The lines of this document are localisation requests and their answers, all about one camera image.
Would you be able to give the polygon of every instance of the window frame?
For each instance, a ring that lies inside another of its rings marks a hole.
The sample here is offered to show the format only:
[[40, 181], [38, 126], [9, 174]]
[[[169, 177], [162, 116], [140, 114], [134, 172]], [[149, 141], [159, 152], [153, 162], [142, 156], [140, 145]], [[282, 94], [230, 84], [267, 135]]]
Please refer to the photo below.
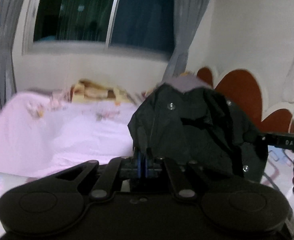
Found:
[[23, 33], [22, 54], [114, 54], [128, 57], [147, 58], [168, 62], [166, 52], [153, 52], [128, 46], [110, 46], [119, 0], [114, 0], [109, 18], [106, 42], [101, 41], [37, 41], [34, 42], [34, 29], [40, 0], [29, 0]]

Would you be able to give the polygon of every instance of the black garment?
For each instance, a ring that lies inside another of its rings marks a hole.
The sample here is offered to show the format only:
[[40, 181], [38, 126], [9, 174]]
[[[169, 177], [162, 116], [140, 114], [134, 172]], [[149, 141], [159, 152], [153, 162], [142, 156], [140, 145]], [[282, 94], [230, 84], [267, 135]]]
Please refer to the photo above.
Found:
[[246, 114], [214, 90], [181, 93], [164, 84], [138, 108], [128, 124], [134, 147], [185, 164], [197, 160], [260, 182], [268, 150], [244, 142], [258, 133]]

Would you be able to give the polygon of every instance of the white wall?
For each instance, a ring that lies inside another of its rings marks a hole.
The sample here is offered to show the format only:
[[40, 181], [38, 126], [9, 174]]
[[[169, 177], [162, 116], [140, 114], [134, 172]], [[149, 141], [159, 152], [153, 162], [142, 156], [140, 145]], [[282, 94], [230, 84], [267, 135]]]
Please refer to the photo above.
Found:
[[[20, 14], [13, 47], [13, 65], [18, 91], [29, 88], [61, 89], [80, 78], [109, 82], [128, 91], [141, 92], [160, 82], [167, 61], [113, 54], [27, 54], [22, 55], [23, 32], [30, 0], [25, 0]], [[189, 64], [195, 69], [201, 65], [208, 47], [211, 10], [206, 13], [196, 40], [191, 46]]]
[[266, 107], [281, 102], [294, 58], [294, 0], [215, 0], [203, 65], [218, 74], [250, 70], [266, 89]]

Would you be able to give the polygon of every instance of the gray curtain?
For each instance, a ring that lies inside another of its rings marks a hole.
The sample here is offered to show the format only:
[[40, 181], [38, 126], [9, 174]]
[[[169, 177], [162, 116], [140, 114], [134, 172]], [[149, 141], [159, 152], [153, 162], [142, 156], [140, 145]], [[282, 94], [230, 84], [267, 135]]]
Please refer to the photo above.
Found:
[[175, 49], [165, 70], [163, 80], [178, 76], [185, 71], [189, 47], [208, 3], [209, 0], [175, 0]]
[[12, 47], [24, 0], [0, 0], [0, 109], [16, 93]]

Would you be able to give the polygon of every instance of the window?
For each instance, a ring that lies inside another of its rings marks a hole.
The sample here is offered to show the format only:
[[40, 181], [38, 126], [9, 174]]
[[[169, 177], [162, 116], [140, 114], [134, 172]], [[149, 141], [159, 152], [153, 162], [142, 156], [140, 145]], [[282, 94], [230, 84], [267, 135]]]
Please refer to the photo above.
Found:
[[174, 50], [174, 0], [38, 1], [28, 39], [32, 45], [68, 41], [166, 54]]

